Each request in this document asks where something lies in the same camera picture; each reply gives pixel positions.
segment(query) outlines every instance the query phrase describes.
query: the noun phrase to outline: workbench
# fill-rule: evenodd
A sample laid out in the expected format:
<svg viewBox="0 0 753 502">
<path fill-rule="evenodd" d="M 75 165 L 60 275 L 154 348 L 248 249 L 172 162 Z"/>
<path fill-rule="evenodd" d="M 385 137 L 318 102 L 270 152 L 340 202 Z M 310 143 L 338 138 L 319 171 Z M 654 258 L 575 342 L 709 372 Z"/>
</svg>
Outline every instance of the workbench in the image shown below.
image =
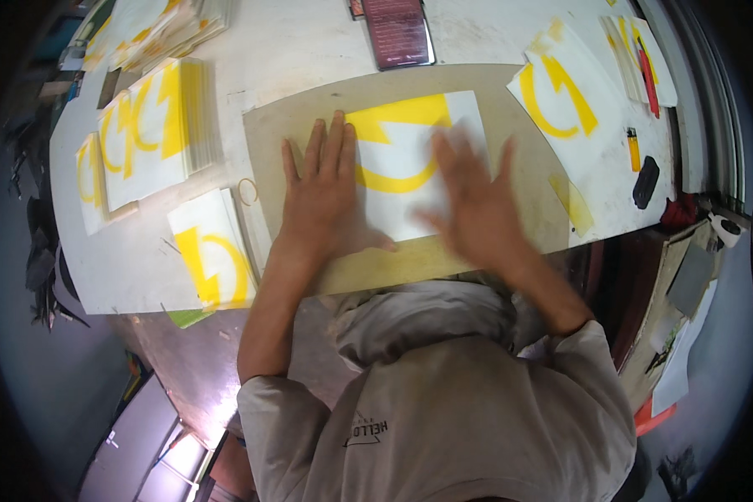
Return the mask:
<svg viewBox="0 0 753 502">
<path fill-rule="evenodd" d="M 439 65 L 523 65 L 524 47 L 557 15 L 585 42 L 623 92 L 617 62 L 597 18 L 634 15 L 625 0 L 614 6 L 602 0 L 428 0 L 425 13 Z M 51 137 L 50 176 L 61 245 L 87 313 L 201 307 L 190 274 L 172 243 L 168 212 L 211 189 L 236 190 L 242 178 L 255 179 L 244 113 L 315 87 L 377 74 L 366 25 L 351 20 L 343 0 L 240 2 L 235 6 L 231 28 L 199 46 L 191 56 L 214 66 L 225 157 L 220 165 L 146 197 L 135 214 L 88 237 L 79 206 L 74 156 L 86 135 L 97 130 L 97 103 L 105 66 L 85 75 L 80 96 L 66 105 Z M 396 72 L 410 75 L 416 70 Z M 592 211 L 593 227 L 577 236 L 564 225 L 562 236 L 548 236 L 548 242 L 557 245 L 545 246 L 543 251 L 618 236 L 658 222 L 666 198 L 674 199 L 674 132 L 668 117 L 663 113 L 656 120 L 641 104 L 631 103 L 625 110 L 627 125 L 638 131 L 642 158 L 651 155 L 661 169 L 650 205 L 645 210 L 633 205 L 630 192 L 637 174 L 631 172 L 627 144 L 620 140 L 604 152 L 592 182 L 578 186 Z M 518 120 L 522 119 L 527 122 L 520 122 L 518 127 L 535 127 L 528 117 Z M 535 163 L 534 157 L 525 158 Z M 529 188 L 517 184 L 515 190 L 518 193 Z M 552 193 L 540 195 L 548 197 L 549 202 L 540 206 L 539 219 L 566 218 Z M 253 200 L 251 192 L 243 196 Z M 522 218 L 527 218 L 523 213 L 522 208 Z M 261 201 L 250 207 L 238 206 L 238 214 L 252 267 L 261 274 L 273 239 Z M 523 223 L 526 228 L 531 224 Z"/>
</svg>

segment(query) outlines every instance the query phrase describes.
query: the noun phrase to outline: wooden board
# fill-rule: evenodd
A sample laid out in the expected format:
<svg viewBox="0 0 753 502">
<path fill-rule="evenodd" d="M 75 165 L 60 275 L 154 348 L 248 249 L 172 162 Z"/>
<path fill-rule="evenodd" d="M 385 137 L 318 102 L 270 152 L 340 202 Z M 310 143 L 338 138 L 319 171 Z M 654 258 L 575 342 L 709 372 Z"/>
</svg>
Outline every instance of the wooden board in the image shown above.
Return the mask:
<svg viewBox="0 0 753 502">
<path fill-rule="evenodd" d="M 515 136 L 513 187 L 527 235 L 542 252 L 569 246 L 572 226 L 549 185 L 551 174 L 565 175 L 549 144 L 505 85 L 520 70 L 510 64 L 455 64 L 365 75 L 291 95 L 243 115 L 251 168 L 271 238 L 282 225 L 285 180 L 279 142 L 287 137 L 300 155 L 313 121 L 331 121 L 336 109 L 353 112 L 393 101 L 440 92 L 474 91 L 486 131 L 492 173 L 502 143 Z M 442 248 L 437 236 L 399 243 L 396 253 L 367 250 L 336 260 L 317 288 L 319 294 L 385 287 L 469 270 Z"/>
</svg>

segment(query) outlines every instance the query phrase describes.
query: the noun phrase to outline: floor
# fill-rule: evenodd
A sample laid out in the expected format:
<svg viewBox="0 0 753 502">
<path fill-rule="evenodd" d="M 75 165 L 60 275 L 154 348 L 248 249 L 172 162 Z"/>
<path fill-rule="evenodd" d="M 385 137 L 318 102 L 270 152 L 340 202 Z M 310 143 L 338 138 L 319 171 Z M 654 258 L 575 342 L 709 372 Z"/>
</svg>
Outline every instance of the floor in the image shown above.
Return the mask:
<svg viewBox="0 0 753 502">
<path fill-rule="evenodd" d="M 590 246 L 549 255 L 548 261 L 578 291 L 585 290 Z M 538 312 L 519 295 L 515 347 L 521 349 L 543 336 Z M 210 449 L 225 429 L 242 437 L 237 418 L 237 347 L 247 310 L 216 312 L 180 329 L 165 312 L 108 316 L 129 349 L 138 353 L 159 376 L 181 418 Z M 306 385 L 330 408 L 357 374 L 335 350 L 332 316 L 317 298 L 307 298 L 295 317 L 293 356 L 288 376 Z"/>
</svg>

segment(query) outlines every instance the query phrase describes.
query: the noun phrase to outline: forearm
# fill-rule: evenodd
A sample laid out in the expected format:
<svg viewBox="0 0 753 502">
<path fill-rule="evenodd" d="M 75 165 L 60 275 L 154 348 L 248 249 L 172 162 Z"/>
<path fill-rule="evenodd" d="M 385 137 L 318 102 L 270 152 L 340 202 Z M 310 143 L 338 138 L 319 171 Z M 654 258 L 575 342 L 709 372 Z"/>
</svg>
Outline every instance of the forearm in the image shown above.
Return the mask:
<svg viewBox="0 0 753 502">
<path fill-rule="evenodd" d="M 275 251 L 271 253 L 274 259 L 269 259 L 246 326 L 242 329 L 237 355 L 240 384 L 256 376 L 287 375 L 293 320 L 316 273 L 316 269 L 301 258 L 292 259 Z"/>
<path fill-rule="evenodd" d="M 499 275 L 538 308 L 552 334 L 569 336 L 594 318 L 572 286 L 532 246 L 523 255 L 523 267 L 507 268 L 515 270 L 515 276 L 504 271 Z"/>
</svg>

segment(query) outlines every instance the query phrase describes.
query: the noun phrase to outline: red marker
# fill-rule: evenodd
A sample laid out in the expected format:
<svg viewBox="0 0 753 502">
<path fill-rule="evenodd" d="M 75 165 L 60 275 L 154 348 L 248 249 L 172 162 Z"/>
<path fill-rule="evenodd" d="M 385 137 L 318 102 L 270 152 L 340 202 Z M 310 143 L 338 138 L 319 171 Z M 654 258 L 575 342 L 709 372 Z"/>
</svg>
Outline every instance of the red marker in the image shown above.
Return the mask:
<svg viewBox="0 0 753 502">
<path fill-rule="evenodd" d="M 661 118 L 661 108 L 658 106 L 658 96 L 655 94 L 655 80 L 653 79 L 653 70 L 650 67 L 650 58 L 644 51 L 642 39 L 637 38 L 638 57 L 642 60 L 642 76 L 644 77 L 644 86 L 647 87 L 647 99 L 650 101 L 650 111 L 655 118 Z"/>
</svg>

